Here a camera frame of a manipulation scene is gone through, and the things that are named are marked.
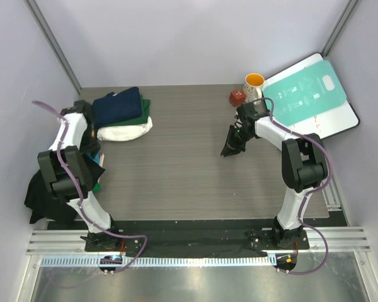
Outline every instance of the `navy blue folded shirt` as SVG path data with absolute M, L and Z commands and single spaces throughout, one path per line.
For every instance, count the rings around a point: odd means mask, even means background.
M 95 112 L 94 128 L 138 118 L 143 114 L 138 87 L 131 87 L 113 96 L 108 93 L 93 103 Z

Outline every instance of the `brown cube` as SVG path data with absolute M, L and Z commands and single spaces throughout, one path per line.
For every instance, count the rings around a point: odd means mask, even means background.
M 246 95 L 245 92 L 242 89 L 236 89 L 234 91 L 231 91 L 231 94 L 229 95 L 229 102 L 234 106 L 239 106 L 245 102 Z

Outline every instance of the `white mug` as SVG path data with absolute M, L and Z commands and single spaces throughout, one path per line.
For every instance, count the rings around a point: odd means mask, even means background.
M 260 74 L 248 74 L 245 77 L 244 92 L 246 95 L 245 103 L 253 102 L 262 97 L 262 87 L 265 78 Z

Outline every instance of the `white folded cloth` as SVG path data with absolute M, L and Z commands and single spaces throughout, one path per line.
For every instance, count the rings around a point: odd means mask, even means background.
M 96 136 L 99 140 L 126 142 L 145 135 L 151 128 L 152 120 L 149 117 L 146 124 L 100 128 Z

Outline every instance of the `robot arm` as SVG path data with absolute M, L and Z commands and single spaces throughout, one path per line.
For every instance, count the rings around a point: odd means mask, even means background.
M 303 219 L 311 197 L 307 193 L 328 176 L 324 155 L 311 142 L 275 126 L 267 113 L 257 112 L 253 103 L 241 105 L 237 113 L 238 121 L 230 126 L 221 155 L 244 152 L 246 142 L 253 137 L 264 138 L 282 151 L 282 177 L 287 190 L 282 209 L 273 222 L 273 233 L 275 244 L 286 248 L 301 234 L 299 219 Z M 317 134 L 306 136 L 322 145 Z
M 68 127 L 63 141 L 61 141 L 61 136 L 66 127 L 66 121 L 61 120 L 55 142 L 50 146 L 49 151 L 38 155 L 38 163 L 47 191 L 58 199 L 58 202 L 67 203 L 74 208 L 86 222 L 89 233 L 87 237 L 82 237 L 85 241 L 99 247 L 114 249 L 119 245 L 118 239 L 103 233 L 91 223 L 93 221 L 111 233 L 118 233 L 111 216 L 103 210 L 92 192 L 95 182 L 84 158 L 86 154 L 96 155 L 101 148 L 93 132 L 94 117 L 91 105 L 86 101 L 76 101 L 73 107 L 63 109 L 60 114 L 67 120 Z M 83 192 L 84 201 L 81 205 L 79 205 L 80 199 L 74 183 L 57 159 L 56 151 L 59 142 L 61 142 L 60 154 Z M 81 214 L 82 210 L 91 221 L 85 219 Z

